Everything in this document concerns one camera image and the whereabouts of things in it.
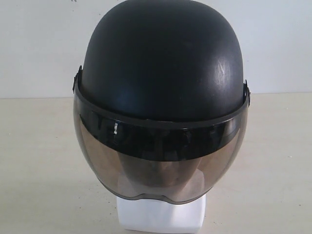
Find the white mannequin head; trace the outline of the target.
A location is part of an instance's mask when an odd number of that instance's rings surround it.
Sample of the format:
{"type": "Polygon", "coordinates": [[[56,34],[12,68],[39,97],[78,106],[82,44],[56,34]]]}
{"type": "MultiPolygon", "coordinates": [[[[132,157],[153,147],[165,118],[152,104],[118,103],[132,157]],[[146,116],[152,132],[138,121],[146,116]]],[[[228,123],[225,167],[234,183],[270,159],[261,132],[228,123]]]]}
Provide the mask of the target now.
{"type": "MultiPolygon", "coordinates": [[[[136,192],[136,188],[145,188],[130,179],[125,171],[120,171],[117,188],[121,192],[136,192]]],[[[181,192],[175,193],[177,198],[182,195],[195,196],[195,189],[203,189],[204,173],[196,168],[182,187],[181,192]]],[[[160,234],[195,234],[202,227],[206,195],[202,195],[188,203],[171,204],[156,199],[128,200],[117,196],[117,215],[120,225],[126,230],[151,232],[160,234]]]]}

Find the black helmet with visor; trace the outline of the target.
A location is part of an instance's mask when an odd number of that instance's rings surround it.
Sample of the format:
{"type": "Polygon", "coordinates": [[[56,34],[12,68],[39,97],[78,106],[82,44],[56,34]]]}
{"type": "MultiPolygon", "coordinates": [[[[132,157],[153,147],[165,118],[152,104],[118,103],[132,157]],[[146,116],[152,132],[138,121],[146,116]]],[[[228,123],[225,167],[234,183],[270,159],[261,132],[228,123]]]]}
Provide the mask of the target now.
{"type": "Polygon", "coordinates": [[[194,0],[108,11],[74,79],[74,125],[101,184],[126,200],[186,204],[226,173],[250,105],[236,34],[194,0]]]}

